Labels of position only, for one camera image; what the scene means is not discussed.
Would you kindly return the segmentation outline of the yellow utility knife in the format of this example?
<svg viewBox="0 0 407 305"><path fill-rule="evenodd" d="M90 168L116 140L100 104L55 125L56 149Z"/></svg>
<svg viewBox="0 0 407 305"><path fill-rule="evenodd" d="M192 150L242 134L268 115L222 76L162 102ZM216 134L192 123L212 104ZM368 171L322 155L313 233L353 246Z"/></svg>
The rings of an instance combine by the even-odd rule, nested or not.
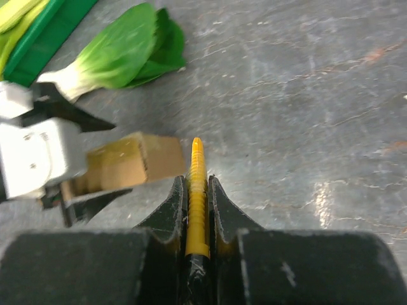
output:
<svg viewBox="0 0 407 305"><path fill-rule="evenodd" d="M204 145L198 137L191 145L186 177L188 216L181 304L210 304L210 221Z"/></svg>

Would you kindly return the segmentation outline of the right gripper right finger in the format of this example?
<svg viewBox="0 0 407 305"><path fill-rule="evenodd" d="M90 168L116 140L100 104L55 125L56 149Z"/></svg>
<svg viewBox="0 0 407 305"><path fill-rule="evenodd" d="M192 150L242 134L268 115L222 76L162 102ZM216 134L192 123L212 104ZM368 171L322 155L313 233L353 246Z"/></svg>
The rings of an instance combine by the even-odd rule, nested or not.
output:
<svg viewBox="0 0 407 305"><path fill-rule="evenodd" d="M366 231L265 229L209 179L217 304L405 304L388 246Z"/></svg>

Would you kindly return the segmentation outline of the brown cardboard express box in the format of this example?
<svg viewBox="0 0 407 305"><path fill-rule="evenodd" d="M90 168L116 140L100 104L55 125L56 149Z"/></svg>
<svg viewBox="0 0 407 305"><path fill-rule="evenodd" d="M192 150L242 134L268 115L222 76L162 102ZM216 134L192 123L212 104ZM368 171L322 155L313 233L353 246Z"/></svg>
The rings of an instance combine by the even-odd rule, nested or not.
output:
<svg viewBox="0 0 407 305"><path fill-rule="evenodd" d="M142 132L88 151L86 161L84 175L62 183L65 200L176 177L186 171L178 138Z"/></svg>

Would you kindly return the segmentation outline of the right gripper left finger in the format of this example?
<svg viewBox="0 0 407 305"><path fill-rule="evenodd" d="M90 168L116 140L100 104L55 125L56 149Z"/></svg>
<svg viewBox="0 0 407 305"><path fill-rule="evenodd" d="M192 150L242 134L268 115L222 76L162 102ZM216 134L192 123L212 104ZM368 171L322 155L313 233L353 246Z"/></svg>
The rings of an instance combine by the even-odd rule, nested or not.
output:
<svg viewBox="0 0 407 305"><path fill-rule="evenodd" d="M132 229L34 231L1 248L2 304L177 304L187 190Z"/></svg>

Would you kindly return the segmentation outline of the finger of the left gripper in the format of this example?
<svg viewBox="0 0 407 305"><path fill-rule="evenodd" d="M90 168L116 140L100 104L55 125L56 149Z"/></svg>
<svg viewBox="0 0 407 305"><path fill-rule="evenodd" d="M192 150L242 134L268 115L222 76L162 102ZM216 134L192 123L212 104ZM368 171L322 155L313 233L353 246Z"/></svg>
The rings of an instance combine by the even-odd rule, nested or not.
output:
<svg viewBox="0 0 407 305"><path fill-rule="evenodd" d="M78 222L89 222L101 210L120 196L131 193L131 189L120 189L95 196L85 196L83 199L68 201L62 197L62 218L65 226L72 226Z"/></svg>
<svg viewBox="0 0 407 305"><path fill-rule="evenodd" d="M55 83L34 83L32 89L34 108L31 111L31 125L51 118L60 118L76 123L82 132L99 132L115 128L115 124L97 118L70 103L61 95Z"/></svg>

